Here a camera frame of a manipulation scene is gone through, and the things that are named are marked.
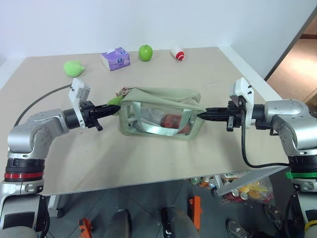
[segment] tissue box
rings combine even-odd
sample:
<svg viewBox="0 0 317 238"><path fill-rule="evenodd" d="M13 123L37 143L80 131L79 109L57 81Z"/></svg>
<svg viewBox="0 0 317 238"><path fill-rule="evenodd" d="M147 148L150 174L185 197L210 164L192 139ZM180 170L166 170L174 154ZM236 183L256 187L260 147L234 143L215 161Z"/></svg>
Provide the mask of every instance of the tissue box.
<svg viewBox="0 0 317 238"><path fill-rule="evenodd" d="M130 65L130 55L122 47L102 53L101 58L110 71Z"/></svg>

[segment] table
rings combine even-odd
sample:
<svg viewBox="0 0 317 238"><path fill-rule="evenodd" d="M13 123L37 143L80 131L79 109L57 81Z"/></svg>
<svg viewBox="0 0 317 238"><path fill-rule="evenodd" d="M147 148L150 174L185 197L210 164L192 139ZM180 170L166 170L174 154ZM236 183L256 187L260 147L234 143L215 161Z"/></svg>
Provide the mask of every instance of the table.
<svg viewBox="0 0 317 238"><path fill-rule="evenodd" d="M78 77L91 86L89 100L105 104L124 86L191 88L204 107L226 107L229 86L242 76L218 48L186 49L176 61L169 51L154 51L149 62L131 52L131 65L108 71L100 54L26 58L0 90L0 169L4 171L7 135L20 113L52 89L71 83L63 72L67 60L80 60L86 70ZM65 89L40 101L21 121L39 111L71 108ZM255 92L255 103L264 99ZM155 181L246 171L240 129L226 131L224 122L204 123L191 141L123 135L119 118L100 119L104 130L74 129L58 137L46 159L43 195L88 191ZM246 132L250 163L287 162L278 136L250 128Z"/></svg>

